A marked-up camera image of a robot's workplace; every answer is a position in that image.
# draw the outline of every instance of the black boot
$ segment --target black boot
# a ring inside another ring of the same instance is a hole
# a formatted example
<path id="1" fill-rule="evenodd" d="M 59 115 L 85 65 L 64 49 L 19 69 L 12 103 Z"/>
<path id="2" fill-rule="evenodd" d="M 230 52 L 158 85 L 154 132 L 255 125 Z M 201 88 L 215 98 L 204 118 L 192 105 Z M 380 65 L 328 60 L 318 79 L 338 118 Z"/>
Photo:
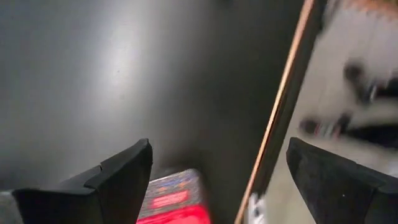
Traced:
<path id="1" fill-rule="evenodd" d="M 349 113 L 343 113 L 338 120 L 334 121 L 325 121 L 311 116 L 300 122 L 300 130 L 311 136 L 337 138 L 341 133 L 345 132 L 350 121 L 351 114 Z"/>
<path id="2" fill-rule="evenodd" d="M 364 67 L 358 62 L 347 63 L 344 67 L 344 78 L 355 92 L 358 101 L 369 104 L 377 90 L 377 81 L 365 77 Z"/>

